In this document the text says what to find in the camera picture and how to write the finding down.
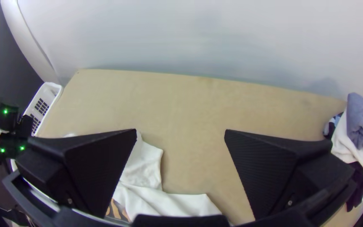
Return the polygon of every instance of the laundry basket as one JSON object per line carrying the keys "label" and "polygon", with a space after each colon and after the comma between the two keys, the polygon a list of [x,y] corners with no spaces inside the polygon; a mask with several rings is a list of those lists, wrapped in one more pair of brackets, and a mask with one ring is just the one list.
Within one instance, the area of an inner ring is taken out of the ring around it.
{"label": "laundry basket", "polygon": [[33,118],[32,136],[37,135],[51,106],[60,98],[63,91],[62,88],[61,85],[46,82],[39,88],[36,95],[33,97],[23,114]]}

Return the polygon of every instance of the dark wall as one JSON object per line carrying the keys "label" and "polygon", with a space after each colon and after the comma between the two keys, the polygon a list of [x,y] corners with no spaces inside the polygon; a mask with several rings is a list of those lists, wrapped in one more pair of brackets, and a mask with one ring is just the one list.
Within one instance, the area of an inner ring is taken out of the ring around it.
{"label": "dark wall", "polygon": [[0,97],[26,107],[41,84],[17,46],[0,5]]}

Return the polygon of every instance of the cardboard surface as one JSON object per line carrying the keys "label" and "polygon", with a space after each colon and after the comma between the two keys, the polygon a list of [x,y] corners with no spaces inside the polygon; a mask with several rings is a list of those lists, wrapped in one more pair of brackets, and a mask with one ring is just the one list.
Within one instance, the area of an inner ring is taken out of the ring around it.
{"label": "cardboard surface", "polygon": [[[80,70],[50,110],[39,136],[136,128],[147,143],[164,150],[164,191],[207,193],[233,224],[242,224],[254,216],[225,145],[225,129],[321,140],[324,124],[345,105],[334,98],[244,82]],[[355,212],[340,210],[332,223],[350,226]]]}

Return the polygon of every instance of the white backdrop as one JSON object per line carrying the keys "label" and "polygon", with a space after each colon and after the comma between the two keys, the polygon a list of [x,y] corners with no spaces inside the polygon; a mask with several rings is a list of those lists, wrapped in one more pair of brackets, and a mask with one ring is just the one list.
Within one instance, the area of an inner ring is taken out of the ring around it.
{"label": "white backdrop", "polygon": [[363,0],[19,0],[58,80],[123,69],[363,95]]}

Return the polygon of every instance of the white cloth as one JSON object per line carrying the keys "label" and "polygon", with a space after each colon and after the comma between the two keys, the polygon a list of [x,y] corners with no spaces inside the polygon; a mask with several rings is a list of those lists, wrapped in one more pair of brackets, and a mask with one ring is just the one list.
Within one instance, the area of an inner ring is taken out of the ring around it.
{"label": "white cloth", "polygon": [[332,154],[345,163],[357,161],[363,167],[363,148],[360,150],[357,149],[351,139],[347,136],[347,110],[342,114],[331,141],[333,142],[333,147],[331,149]]}
{"label": "white cloth", "polygon": [[207,216],[221,214],[206,194],[177,195],[162,191],[160,159],[163,150],[137,142],[123,170],[113,199],[133,221],[138,214],[154,216]]}

